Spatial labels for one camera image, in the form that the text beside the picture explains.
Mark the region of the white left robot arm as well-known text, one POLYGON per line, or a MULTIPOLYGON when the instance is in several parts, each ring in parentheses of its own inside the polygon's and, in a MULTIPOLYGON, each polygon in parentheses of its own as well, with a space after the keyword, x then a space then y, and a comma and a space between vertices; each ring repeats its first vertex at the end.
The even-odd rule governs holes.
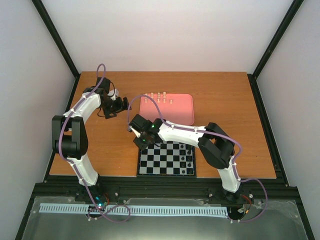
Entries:
POLYGON ((52 150, 71 166, 78 182, 88 186, 86 195, 95 202, 103 198, 104 188, 97 184, 99 174, 87 154, 89 140, 85 123, 96 109, 103 111, 105 119, 111 119, 129 109, 129 101, 119 96, 112 81, 98 77, 96 85, 87 87, 70 110, 51 120, 52 150))

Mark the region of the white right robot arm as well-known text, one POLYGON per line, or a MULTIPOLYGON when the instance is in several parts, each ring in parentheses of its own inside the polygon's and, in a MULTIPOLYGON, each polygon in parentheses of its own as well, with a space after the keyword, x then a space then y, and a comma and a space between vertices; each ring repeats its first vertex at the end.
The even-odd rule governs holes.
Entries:
POLYGON ((241 178, 237 171, 235 146, 242 151, 240 144, 230 138, 216 123, 206 126, 187 126, 163 118, 154 121, 139 114, 128 122, 128 131, 135 134, 133 142, 141 149, 150 144, 162 142, 179 142, 199 148, 205 161, 217 169, 222 190, 219 196, 229 203, 236 203, 240 197, 241 178))

